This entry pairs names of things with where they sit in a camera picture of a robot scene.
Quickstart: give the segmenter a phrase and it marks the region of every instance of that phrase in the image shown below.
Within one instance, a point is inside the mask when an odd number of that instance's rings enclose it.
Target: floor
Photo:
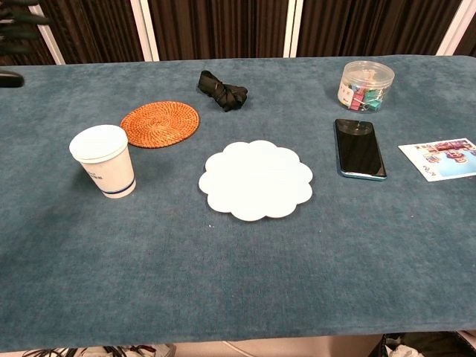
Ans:
[[[176,344],[176,357],[367,357],[380,335]],[[22,357],[23,352],[0,353]]]

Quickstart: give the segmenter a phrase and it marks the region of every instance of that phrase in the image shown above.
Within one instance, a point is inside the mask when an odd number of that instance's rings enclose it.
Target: black object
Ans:
[[[335,131],[342,175],[378,181],[387,178],[372,123],[337,119]]]
[[[368,357],[388,357],[388,346],[414,348],[425,357],[476,357],[476,350],[457,332],[405,332],[383,335]]]
[[[23,25],[46,25],[49,20],[43,16],[33,15],[28,10],[10,10],[9,6],[27,7],[38,5],[36,0],[0,0],[0,56],[9,54],[29,54],[31,49],[23,43],[12,42],[22,39],[36,39],[37,35]],[[17,88],[23,86],[22,75],[0,71],[0,88]]]
[[[241,108],[248,93],[245,87],[223,84],[210,71],[202,71],[200,74],[199,89],[209,97],[213,97],[225,112]]]
[[[0,71],[0,87],[2,88],[18,88],[23,86],[25,80],[21,74],[10,72],[10,71]]]

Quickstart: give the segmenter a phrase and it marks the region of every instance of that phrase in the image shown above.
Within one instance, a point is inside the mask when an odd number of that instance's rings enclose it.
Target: blue stripe on cup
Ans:
[[[101,191],[103,191],[104,193],[107,193],[108,195],[117,195],[118,193],[122,193],[125,190],[128,190],[134,184],[134,182],[135,182],[135,177],[132,179],[132,182],[130,184],[125,186],[125,188],[121,188],[120,190],[117,190],[117,191],[105,191],[105,190],[101,190]]]

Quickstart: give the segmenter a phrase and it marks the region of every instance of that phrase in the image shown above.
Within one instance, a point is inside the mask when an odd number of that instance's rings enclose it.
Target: plastic container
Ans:
[[[69,151],[104,196],[119,199],[135,189],[127,135],[119,126],[98,125],[83,130],[71,140]]]
[[[337,97],[346,108],[376,112],[382,107],[395,73],[386,65],[371,61],[347,63]]]

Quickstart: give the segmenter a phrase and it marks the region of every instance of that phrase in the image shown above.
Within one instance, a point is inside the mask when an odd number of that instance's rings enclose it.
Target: paper cup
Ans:
[[[98,125],[76,135],[69,151],[94,183],[110,199],[129,195],[135,189],[127,136],[116,125]]]

